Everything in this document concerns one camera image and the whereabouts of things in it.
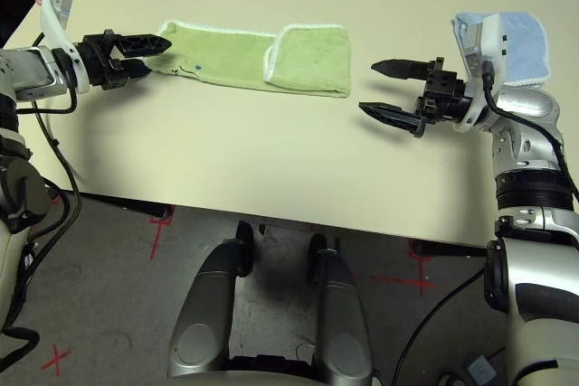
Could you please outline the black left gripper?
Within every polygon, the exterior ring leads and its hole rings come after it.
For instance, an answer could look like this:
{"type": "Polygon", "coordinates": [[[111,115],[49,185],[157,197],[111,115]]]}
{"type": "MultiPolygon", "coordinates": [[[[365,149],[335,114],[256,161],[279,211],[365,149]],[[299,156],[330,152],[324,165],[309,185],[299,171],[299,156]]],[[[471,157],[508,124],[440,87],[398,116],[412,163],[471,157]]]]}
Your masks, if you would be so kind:
{"type": "Polygon", "coordinates": [[[125,80],[145,78],[151,69],[137,57],[156,56],[168,50],[172,43],[158,35],[140,34],[118,36],[111,29],[100,34],[85,35],[76,49],[87,71],[89,83],[104,90],[118,89],[125,80]],[[114,46],[126,58],[112,59],[114,46]]]}

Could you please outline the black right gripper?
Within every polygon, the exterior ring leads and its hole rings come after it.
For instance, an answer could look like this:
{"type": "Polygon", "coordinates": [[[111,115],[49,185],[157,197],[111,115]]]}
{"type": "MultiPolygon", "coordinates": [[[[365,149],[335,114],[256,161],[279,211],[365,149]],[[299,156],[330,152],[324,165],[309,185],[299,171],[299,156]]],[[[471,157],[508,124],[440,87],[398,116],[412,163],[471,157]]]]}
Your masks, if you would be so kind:
{"type": "Polygon", "coordinates": [[[426,122],[443,120],[459,123],[466,115],[466,83],[455,71],[443,68],[444,59],[422,62],[390,59],[378,61],[371,69],[398,80],[424,80],[423,94],[417,99],[414,114],[382,102],[360,102],[359,108],[382,124],[422,137],[426,122]]]}

